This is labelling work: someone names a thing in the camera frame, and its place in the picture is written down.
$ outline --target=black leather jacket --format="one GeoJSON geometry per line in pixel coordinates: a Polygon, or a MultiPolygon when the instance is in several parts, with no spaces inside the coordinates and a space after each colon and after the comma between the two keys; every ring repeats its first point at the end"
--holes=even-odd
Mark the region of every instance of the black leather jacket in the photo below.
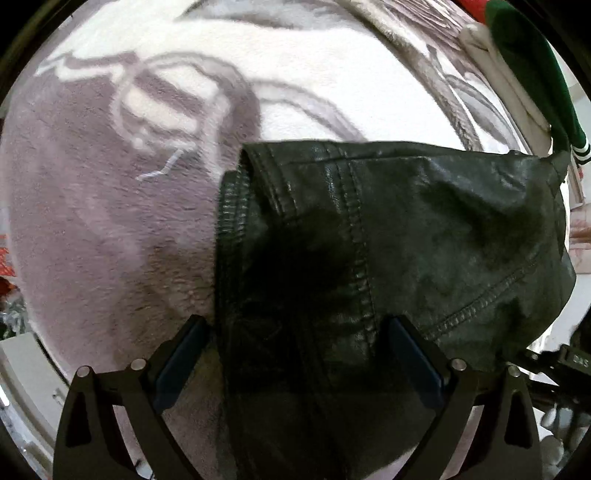
{"type": "Polygon", "coordinates": [[[216,279],[239,477],[361,479],[418,441],[433,414],[382,348],[385,313],[479,369],[542,334],[575,280],[568,162],[245,145],[221,187],[216,279]]]}

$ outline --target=red fabric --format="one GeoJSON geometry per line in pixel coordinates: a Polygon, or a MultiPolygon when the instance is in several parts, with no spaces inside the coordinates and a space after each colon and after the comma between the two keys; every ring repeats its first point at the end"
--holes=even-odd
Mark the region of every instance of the red fabric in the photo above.
{"type": "Polygon", "coordinates": [[[480,23],[486,23],[484,19],[484,9],[488,0],[456,0],[456,2],[480,23]]]}

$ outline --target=white wall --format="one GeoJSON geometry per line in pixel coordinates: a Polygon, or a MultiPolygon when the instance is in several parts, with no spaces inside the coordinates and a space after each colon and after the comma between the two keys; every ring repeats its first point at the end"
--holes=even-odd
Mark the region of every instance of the white wall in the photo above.
{"type": "MultiPolygon", "coordinates": [[[[571,89],[573,95],[573,105],[579,117],[579,123],[588,138],[591,138],[591,101],[583,92],[583,89],[573,88],[571,89]]],[[[583,190],[585,192],[587,203],[591,202],[591,164],[587,164],[583,167],[584,178],[582,180],[583,190]]]]}
{"type": "Polygon", "coordinates": [[[544,350],[558,350],[563,343],[570,343],[570,337],[591,304],[591,274],[577,275],[573,294],[552,325],[544,342],[544,350]]]}

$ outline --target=fleece blanket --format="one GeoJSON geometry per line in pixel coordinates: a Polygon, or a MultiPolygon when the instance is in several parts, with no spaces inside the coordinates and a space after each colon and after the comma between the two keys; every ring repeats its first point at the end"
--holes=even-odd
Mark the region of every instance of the fleece blanket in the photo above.
{"type": "MultiPolygon", "coordinates": [[[[11,265],[64,374],[213,318],[218,182],[245,141],[528,153],[459,44],[471,21],[450,0],[84,4],[17,81],[0,144],[11,265]]],[[[206,480],[235,476],[221,399],[213,343],[164,416],[206,480]]]]}

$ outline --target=metal pin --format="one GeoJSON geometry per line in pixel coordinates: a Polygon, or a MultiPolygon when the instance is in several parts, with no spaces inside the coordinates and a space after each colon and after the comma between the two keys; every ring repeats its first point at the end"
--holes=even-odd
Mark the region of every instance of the metal pin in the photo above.
{"type": "Polygon", "coordinates": [[[511,365],[507,370],[509,371],[509,375],[512,377],[517,378],[521,375],[521,370],[519,370],[519,368],[517,368],[515,365],[511,365]]]}
{"type": "Polygon", "coordinates": [[[466,362],[461,358],[454,358],[452,360],[451,366],[454,370],[457,370],[459,372],[463,372],[467,368],[466,362]]]}
{"type": "Polygon", "coordinates": [[[90,373],[90,367],[87,367],[86,365],[83,367],[80,367],[76,371],[76,375],[78,375],[80,378],[86,377],[89,373],[90,373]]]}
{"type": "Polygon", "coordinates": [[[133,362],[131,362],[131,369],[140,371],[143,370],[147,364],[148,362],[143,358],[136,358],[133,362]]]}

